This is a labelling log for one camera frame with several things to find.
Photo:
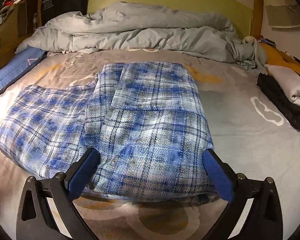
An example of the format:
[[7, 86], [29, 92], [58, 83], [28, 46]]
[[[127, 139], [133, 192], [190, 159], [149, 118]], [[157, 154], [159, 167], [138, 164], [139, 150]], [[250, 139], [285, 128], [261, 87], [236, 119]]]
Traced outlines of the grey printed bed sheet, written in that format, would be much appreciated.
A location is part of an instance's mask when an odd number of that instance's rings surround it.
[[[197, 81], [215, 152], [250, 179], [274, 179], [281, 203], [283, 237], [300, 224], [300, 132], [236, 64], [165, 50], [111, 50], [47, 57], [0, 96], [0, 125], [28, 85], [85, 85], [110, 62], [169, 61], [183, 64]], [[28, 173], [0, 152], [0, 225], [15, 238], [20, 195]], [[226, 206], [221, 199], [194, 205], [166, 201], [135, 204], [79, 198], [75, 205], [100, 239], [201, 239]]]

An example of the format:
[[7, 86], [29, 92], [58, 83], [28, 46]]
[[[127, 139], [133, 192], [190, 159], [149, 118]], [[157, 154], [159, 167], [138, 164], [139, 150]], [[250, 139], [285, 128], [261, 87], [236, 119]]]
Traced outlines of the checkered hanging cloth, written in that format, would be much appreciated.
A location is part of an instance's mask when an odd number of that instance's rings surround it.
[[268, 24], [272, 28], [300, 27], [300, 5], [296, 0], [263, 0]]

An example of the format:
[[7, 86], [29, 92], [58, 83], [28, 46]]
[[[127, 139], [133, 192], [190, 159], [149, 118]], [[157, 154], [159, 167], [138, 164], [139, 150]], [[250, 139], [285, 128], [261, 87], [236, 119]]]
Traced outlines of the grey rumpled duvet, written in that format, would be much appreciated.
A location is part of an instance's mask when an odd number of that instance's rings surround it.
[[67, 12], [49, 20], [17, 48], [61, 52], [172, 50], [264, 72], [267, 55], [256, 38], [240, 39], [225, 16], [173, 10], [163, 5], [117, 2], [93, 14]]

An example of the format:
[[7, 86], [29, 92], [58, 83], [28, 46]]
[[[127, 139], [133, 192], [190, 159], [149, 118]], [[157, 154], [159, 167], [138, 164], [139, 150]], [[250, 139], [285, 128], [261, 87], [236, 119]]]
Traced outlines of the blue plaid flannel shirt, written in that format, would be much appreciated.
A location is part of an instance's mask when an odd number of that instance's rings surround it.
[[43, 179], [90, 147], [101, 157], [87, 193], [156, 201], [216, 192], [202, 163], [213, 148], [207, 119], [181, 64], [108, 63], [88, 85], [30, 85], [0, 126], [1, 152]]

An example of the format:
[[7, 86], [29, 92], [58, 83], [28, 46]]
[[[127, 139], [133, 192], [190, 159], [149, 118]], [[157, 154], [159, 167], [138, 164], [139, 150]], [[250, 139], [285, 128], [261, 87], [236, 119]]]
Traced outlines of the blue pillow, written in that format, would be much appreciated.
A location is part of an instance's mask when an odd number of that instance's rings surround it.
[[0, 95], [46, 58], [47, 51], [29, 47], [0, 69]]

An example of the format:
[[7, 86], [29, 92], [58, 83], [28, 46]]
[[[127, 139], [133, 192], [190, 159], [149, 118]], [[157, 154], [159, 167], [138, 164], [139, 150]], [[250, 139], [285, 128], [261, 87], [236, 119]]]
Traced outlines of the black folded garment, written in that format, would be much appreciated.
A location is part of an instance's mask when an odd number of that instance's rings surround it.
[[277, 81], [270, 75], [260, 73], [257, 85], [262, 93], [285, 116], [291, 126], [300, 132], [300, 106], [290, 102]]

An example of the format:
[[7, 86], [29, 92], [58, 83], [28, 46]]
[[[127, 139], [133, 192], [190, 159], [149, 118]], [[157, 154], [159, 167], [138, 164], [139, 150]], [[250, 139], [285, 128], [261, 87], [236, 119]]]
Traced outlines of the cluttered wooden shelf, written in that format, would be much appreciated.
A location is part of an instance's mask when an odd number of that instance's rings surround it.
[[0, 51], [9, 51], [42, 25], [41, 0], [4, 0], [0, 7]]

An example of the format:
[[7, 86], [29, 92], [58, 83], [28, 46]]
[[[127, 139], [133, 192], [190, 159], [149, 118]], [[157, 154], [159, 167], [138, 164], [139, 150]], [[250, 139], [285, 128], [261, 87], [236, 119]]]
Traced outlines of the grey folded sweatshirt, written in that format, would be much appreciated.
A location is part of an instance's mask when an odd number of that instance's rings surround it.
[[300, 106], [300, 76], [287, 67], [271, 64], [266, 64], [265, 67], [277, 81], [288, 100]]

